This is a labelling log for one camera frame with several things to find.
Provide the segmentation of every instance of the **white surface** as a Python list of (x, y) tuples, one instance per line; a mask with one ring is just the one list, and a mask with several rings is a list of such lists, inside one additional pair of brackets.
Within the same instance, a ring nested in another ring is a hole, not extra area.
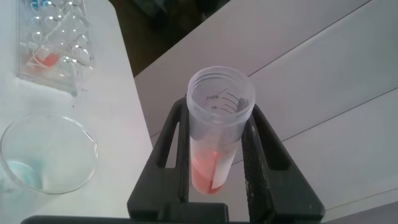
[(51, 111), (82, 122), (98, 140), (99, 164), (92, 180), (35, 213), (128, 217), (126, 202), (152, 146), (113, 6), (107, 0), (87, 1), (97, 67), (78, 98), (13, 78), (14, 9), (15, 0), (3, 1), (0, 7), (0, 133), (24, 114)]
[[(323, 221), (331, 221), (331, 223), (339, 224), (341, 222), (345, 222), (347, 220), (352, 221), (350, 215), (355, 216), (356, 218), (368, 217), (370, 215), (377, 215), (379, 217), (379, 223), (397, 223), (397, 213), (395, 213), (391, 217), (385, 217), (383, 213), (375, 213), (374, 210), (380, 212), (380, 208), (383, 209), (385, 207), (389, 207), (389, 205), (396, 205), (398, 203), (398, 189), (389, 190), (387, 192), (383, 192), (381, 194), (373, 195), (367, 198), (362, 198), (355, 202), (347, 203), (344, 205), (337, 206), (335, 208), (331, 208), (327, 210), (325, 216), (323, 217)], [(362, 221), (351, 222), (351, 223), (363, 223)]]
[(219, 65), (250, 75), (367, 1), (230, 1), (136, 77), (149, 134), (197, 71)]
[(284, 141), (326, 209), (398, 188), (398, 89)]
[(373, 0), (250, 77), (281, 140), (398, 87), (397, 8)]

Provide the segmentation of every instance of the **blue liquid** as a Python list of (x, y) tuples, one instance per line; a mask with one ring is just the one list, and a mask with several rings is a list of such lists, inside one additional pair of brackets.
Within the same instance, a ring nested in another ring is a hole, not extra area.
[(18, 161), (8, 161), (7, 164), (10, 170), (22, 183), (38, 190), (42, 188), (42, 178), (40, 174), (30, 166)]

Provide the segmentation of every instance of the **red liquid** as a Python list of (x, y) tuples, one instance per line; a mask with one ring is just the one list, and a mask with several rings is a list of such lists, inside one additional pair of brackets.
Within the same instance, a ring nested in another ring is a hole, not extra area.
[(193, 186), (203, 194), (215, 194), (224, 186), (212, 188), (219, 154), (216, 151), (194, 157), (191, 161)]
[(48, 67), (55, 65), (58, 62), (59, 58), (60, 58), (60, 56), (55, 53), (49, 54), (44, 60), (39, 59), (39, 57), (37, 55), (35, 55), (36, 61), (38, 61), (42, 65), (45, 65)]

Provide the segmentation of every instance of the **plastic container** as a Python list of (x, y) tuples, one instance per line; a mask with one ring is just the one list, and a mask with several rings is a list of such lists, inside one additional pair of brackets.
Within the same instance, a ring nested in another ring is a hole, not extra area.
[(14, 121), (0, 141), (2, 222), (18, 222), (51, 198), (79, 189), (97, 161), (96, 141), (71, 118), (32, 114)]
[(191, 171), (199, 192), (213, 194), (222, 188), (254, 99), (248, 77), (235, 69), (210, 67), (191, 78), (187, 92)]
[(84, 2), (18, 1), (17, 76), (76, 96), (95, 67)]

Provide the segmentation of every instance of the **clear plastic tray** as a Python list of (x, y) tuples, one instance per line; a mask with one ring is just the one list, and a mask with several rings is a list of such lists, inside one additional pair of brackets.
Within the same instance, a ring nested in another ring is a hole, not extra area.
[(17, 76), (76, 96), (95, 67), (84, 1), (18, 1)]

